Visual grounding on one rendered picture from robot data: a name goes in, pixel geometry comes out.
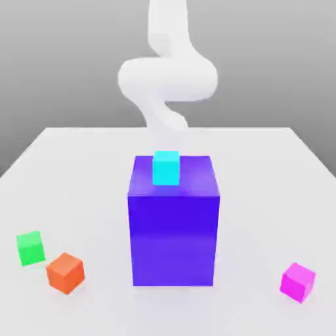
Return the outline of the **small magenta cube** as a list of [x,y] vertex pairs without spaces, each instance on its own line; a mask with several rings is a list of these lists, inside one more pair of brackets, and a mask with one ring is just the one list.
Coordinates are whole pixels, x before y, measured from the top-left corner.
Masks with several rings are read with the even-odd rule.
[[315,279],[314,271],[294,262],[282,274],[280,292],[302,304],[312,291]]

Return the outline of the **small cyan cube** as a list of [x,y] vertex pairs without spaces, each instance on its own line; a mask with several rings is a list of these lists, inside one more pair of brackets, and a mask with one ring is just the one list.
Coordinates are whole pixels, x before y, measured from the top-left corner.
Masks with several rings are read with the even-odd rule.
[[152,180],[156,186],[178,186],[180,183],[180,155],[178,151],[154,152]]

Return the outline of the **small green cube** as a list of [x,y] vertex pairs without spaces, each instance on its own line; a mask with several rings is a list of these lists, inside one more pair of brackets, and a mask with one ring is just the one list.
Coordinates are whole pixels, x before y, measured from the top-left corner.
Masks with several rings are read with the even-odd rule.
[[28,266],[45,260],[40,231],[17,235],[16,245],[22,266]]

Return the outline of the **small orange cube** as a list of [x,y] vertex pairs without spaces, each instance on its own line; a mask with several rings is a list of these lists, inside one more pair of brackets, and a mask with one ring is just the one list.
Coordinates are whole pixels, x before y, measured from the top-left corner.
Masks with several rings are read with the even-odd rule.
[[66,295],[85,279],[83,261],[68,253],[62,253],[46,270],[50,286]]

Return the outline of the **large purple box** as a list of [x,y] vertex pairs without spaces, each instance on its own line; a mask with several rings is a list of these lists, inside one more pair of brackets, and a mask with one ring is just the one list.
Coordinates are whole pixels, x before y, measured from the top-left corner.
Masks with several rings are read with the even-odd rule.
[[155,186],[136,156],[127,195],[135,286],[213,285],[220,193],[208,156],[182,156],[180,183]]

